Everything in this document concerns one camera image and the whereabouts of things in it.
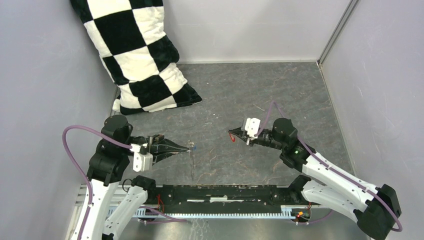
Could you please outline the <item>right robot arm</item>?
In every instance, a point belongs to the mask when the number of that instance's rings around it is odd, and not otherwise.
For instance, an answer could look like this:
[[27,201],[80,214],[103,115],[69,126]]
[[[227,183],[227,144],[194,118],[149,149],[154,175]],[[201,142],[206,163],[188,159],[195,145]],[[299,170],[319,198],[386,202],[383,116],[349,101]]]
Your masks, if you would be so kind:
[[282,162],[301,173],[288,191],[293,203],[307,201],[338,212],[374,240],[386,239],[391,231],[402,231],[402,210],[394,188],[366,182],[331,163],[298,137],[290,119],[276,119],[271,129],[260,129],[260,122],[248,118],[243,126],[228,132],[248,146],[281,151]]

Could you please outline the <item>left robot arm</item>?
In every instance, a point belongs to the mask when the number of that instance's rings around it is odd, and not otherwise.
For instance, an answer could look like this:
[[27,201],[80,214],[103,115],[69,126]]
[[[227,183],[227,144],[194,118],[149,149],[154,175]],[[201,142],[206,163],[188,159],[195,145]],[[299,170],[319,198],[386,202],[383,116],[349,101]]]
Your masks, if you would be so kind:
[[[67,133],[72,129],[85,130],[101,137],[89,160],[87,172],[82,170],[68,147]],[[117,240],[136,211],[156,200],[155,180],[138,175],[131,180],[131,186],[118,207],[108,215],[112,198],[130,164],[130,158],[133,159],[133,171],[140,173],[150,170],[161,160],[191,151],[162,134],[132,136],[133,129],[124,115],[113,115],[104,121],[101,131],[82,125],[71,125],[63,131],[65,151],[86,183],[82,205],[85,209],[79,215],[71,239]]]

